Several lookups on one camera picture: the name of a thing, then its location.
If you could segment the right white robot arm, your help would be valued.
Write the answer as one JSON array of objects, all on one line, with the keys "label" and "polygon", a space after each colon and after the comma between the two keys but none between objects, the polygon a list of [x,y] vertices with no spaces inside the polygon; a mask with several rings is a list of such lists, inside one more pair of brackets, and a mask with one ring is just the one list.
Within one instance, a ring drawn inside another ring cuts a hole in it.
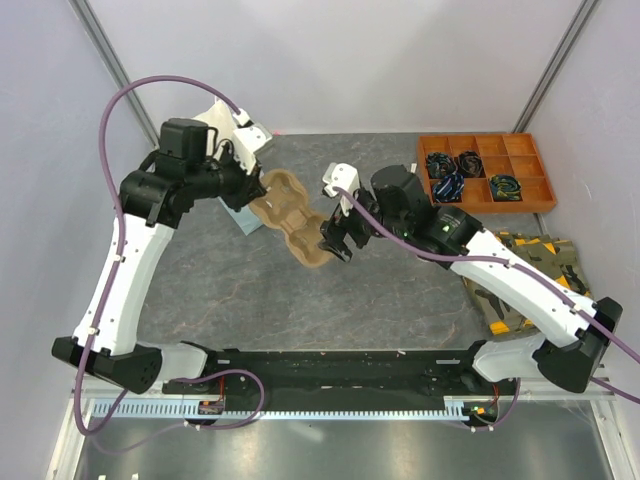
[{"label": "right white robot arm", "polygon": [[542,273],[502,244],[462,209],[435,206],[420,178],[403,165],[377,171],[365,188],[358,170],[331,164],[323,176],[325,196],[340,200],[321,227],[321,249],[343,261],[352,257],[345,239],[364,247],[385,237],[425,261],[470,280],[530,320],[537,334],[485,341],[458,368],[467,392],[516,377],[542,377],[582,393],[614,337],[622,314],[615,300],[595,301]]}]

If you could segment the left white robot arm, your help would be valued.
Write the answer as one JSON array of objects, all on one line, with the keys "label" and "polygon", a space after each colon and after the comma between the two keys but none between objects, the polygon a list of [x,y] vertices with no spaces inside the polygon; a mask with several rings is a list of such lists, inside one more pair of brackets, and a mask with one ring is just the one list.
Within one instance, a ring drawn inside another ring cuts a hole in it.
[{"label": "left white robot arm", "polygon": [[198,393],[219,382],[209,352],[195,344],[142,344],[140,313],[158,261],[184,214],[200,199],[220,198],[239,211],[265,195],[257,152],[271,139],[252,121],[219,140],[217,129],[193,119],[161,126],[160,144],[119,188],[110,250],[85,317],[58,337],[54,358],[141,394],[157,381],[184,378]]}]

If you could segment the brown cardboard cup carrier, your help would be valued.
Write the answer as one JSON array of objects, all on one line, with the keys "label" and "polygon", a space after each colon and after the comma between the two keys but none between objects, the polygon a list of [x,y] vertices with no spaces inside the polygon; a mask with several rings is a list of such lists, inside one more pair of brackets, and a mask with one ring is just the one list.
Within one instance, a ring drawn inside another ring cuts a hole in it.
[{"label": "brown cardboard cup carrier", "polygon": [[279,230],[291,254],[305,267],[318,268],[332,259],[319,243],[322,223],[328,217],[313,210],[306,188],[289,170],[274,169],[261,178],[266,194],[249,208],[268,228]]}]

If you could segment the white and blue paper bag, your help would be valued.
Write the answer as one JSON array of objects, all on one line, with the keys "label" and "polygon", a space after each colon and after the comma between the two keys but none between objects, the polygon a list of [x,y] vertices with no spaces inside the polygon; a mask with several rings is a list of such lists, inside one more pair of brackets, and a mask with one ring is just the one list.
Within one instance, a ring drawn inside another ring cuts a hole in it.
[{"label": "white and blue paper bag", "polygon": [[266,194],[261,183],[262,165],[258,154],[272,141],[271,133],[253,121],[244,110],[236,112],[221,99],[194,120],[209,128],[206,154],[220,167],[230,167],[239,174],[240,185],[221,201],[245,236],[256,231],[262,222],[251,212],[249,204]]}]

